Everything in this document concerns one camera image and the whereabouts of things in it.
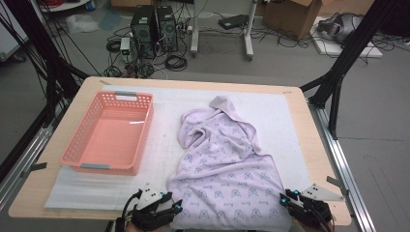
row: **black pole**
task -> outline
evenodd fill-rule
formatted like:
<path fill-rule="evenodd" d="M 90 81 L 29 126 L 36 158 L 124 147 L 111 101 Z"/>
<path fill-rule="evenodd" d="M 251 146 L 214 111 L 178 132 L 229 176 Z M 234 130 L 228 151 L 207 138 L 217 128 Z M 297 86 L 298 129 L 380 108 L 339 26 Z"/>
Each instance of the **black pole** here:
<path fill-rule="evenodd" d="M 337 139 L 337 113 L 343 78 L 399 1 L 375 0 L 332 68 L 325 75 L 301 87 L 305 92 L 319 86 L 316 93 L 309 98 L 310 103 L 316 107 L 324 108 L 326 101 L 332 96 L 329 130 L 333 139 Z"/>

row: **headphones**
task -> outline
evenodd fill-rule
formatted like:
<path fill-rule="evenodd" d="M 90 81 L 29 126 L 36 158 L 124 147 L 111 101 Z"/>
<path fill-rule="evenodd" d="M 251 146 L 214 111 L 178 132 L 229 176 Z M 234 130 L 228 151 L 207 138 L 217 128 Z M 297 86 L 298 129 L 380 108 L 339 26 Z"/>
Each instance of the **headphones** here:
<path fill-rule="evenodd" d="M 326 20 L 320 20 L 318 32 L 326 32 L 337 43 L 345 44 L 358 28 L 362 19 L 351 13 L 335 13 Z"/>

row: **purple blanket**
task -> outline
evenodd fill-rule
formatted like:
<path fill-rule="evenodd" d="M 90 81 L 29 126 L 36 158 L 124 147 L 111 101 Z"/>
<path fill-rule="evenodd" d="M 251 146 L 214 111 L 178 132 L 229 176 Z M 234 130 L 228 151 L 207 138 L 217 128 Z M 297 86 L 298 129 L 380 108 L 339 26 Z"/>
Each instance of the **purple blanket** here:
<path fill-rule="evenodd" d="M 187 152 L 168 190 L 183 199 L 184 210 L 171 227 L 288 231 L 291 217 L 278 203 L 284 190 L 275 162 L 230 99 L 218 96 L 182 121 L 178 141 Z"/>

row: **pink object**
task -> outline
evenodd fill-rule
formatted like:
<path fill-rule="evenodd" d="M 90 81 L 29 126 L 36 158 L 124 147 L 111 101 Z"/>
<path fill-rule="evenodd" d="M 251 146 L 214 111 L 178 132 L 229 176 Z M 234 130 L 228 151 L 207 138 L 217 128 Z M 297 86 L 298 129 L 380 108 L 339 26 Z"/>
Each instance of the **pink object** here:
<path fill-rule="evenodd" d="M 61 163 L 80 172 L 136 175 L 153 114 L 151 94 L 99 91 Z"/>

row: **white plastic bag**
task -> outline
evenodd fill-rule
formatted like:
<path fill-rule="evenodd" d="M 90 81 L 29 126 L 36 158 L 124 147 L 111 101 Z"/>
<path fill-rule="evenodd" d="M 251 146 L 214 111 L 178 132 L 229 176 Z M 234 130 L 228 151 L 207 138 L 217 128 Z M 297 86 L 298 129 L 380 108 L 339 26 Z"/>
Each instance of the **white plastic bag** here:
<path fill-rule="evenodd" d="M 90 15 L 74 14 L 66 18 L 70 34 L 81 32 L 93 32 L 99 29 L 99 25 Z"/>

